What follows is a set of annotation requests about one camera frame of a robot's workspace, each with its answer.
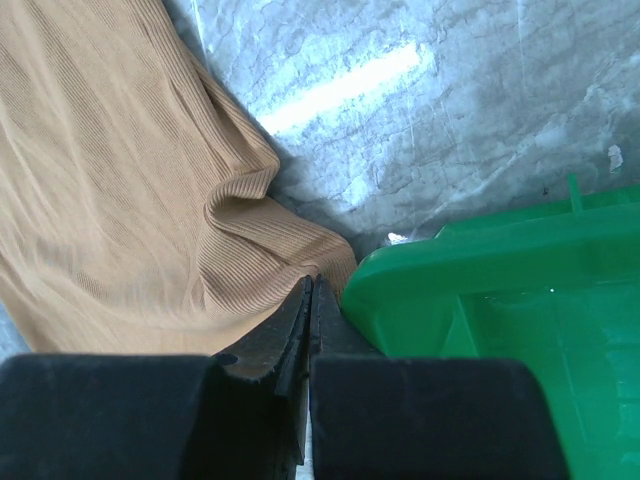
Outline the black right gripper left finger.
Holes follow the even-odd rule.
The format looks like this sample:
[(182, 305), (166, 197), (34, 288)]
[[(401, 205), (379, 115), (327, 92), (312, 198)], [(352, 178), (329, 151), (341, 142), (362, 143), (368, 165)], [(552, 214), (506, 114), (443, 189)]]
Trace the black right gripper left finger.
[(22, 354), (1, 366), (5, 479), (291, 479), (311, 282), (212, 356)]

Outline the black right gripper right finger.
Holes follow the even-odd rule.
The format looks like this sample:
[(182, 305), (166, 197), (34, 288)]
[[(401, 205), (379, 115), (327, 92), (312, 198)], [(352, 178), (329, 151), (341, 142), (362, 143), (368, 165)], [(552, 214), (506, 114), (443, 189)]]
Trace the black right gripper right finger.
[(504, 358), (389, 358), (317, 277), (310, 415), (318, 479), (566, 479), (542, 388)]

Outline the tan tank top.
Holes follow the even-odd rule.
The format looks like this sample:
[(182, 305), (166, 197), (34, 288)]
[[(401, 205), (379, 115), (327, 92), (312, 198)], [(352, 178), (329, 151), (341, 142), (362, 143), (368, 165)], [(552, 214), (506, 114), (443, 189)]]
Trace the tan tank top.
[(1, 5), (1, 300), (36, 352), (213, 354), (338, 234), (272, 200), (278, 156), (159, 1)]

